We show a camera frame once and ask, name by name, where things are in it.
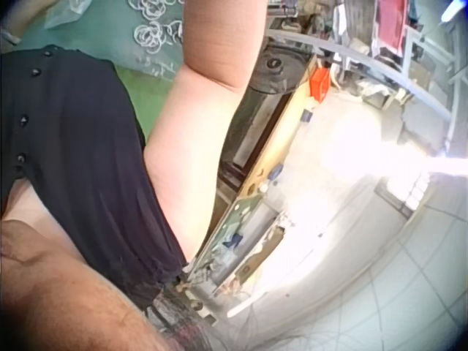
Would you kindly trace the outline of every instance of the button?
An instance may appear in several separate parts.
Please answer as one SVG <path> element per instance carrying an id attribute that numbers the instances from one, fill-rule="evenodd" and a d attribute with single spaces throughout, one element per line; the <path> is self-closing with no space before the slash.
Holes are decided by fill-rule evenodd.
<path id="1" fill-rule="evenodd" d="M 42 73 L 42 71 L 39 69 L 39 68 L 34 68 L 32 70 L 32 76 L 33 77 L 37 77 L 38 75 L 40 75 Z"/>
<path id="2" fill-rule="evenodd" d="M 20 125 L 22 127 L 25 127 L 28 122 L 29 122 L 29 117 L 27 115 L 22 115 L 20 119 Z"/>
<path id="3" fill-rule="evenodd" d="M 16 159 L 19 163 L 24 163 L 26 161 L 26 156 L 24 154 L 19 154 L 16 156 Z"/>

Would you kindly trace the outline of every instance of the black sleeveless dress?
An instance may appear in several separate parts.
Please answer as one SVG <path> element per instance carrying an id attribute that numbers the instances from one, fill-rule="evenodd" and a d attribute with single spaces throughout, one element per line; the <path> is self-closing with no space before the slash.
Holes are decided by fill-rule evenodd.
<path id="1" fill-rule="evenodd" d="M 47 46 L 1 56 L 1 213 L 27 178 L 88 264 L 144 309 L 186 264 L 108 61 Z"/>

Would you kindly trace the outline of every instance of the person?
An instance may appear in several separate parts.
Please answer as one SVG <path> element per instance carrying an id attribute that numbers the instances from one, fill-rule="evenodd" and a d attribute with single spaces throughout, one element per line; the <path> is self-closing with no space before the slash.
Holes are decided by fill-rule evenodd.
<path id="1" fill-rule="evenodd" d="M 141 311 L 203 242 L 267 0 L 186 1 L 184 64 L 146 145 L 110 62 L 11 50 L 56 1 L 1 23 L 2 317 L 34 350 L 166 350 Z"/>

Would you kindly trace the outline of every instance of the white string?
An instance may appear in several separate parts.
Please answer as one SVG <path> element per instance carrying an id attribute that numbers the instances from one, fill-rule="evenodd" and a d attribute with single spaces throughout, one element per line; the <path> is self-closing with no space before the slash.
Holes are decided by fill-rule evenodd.
<path id="1" fill-rule="evenodd" d="M 173 6 L 176 2 L 184 3 L 184 0 L 128 0 L 129 6 L 141 11 L 149 24 L 138 26 L 133 37 L 136 43 L 146 49 L 147 53 L 156 54 L 162 46 L 182 43 L 182 21 L 174 20 L 169 24 L 161 25 L 159 20 L 166 12 L 166 5 Z"/>
<path id="2" fill-rule="evenodd" d="M 157 21 L 151 21 L 150 25 L 142 24 L 135 29 L 133 37 L 146 52 L 150 54 L 158 53 L 165 43 L 164 32 Z"/>

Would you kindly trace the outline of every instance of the orange container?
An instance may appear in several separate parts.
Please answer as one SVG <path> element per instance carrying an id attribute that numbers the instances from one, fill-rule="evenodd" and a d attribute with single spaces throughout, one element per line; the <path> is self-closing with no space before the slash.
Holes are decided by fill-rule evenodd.
<path id="1" fill-rule="evenodd" d="M 330 88 L 330 71 L 327 68 L 317 68 L 309 83 L 311 97 L 322 102 Z"/>

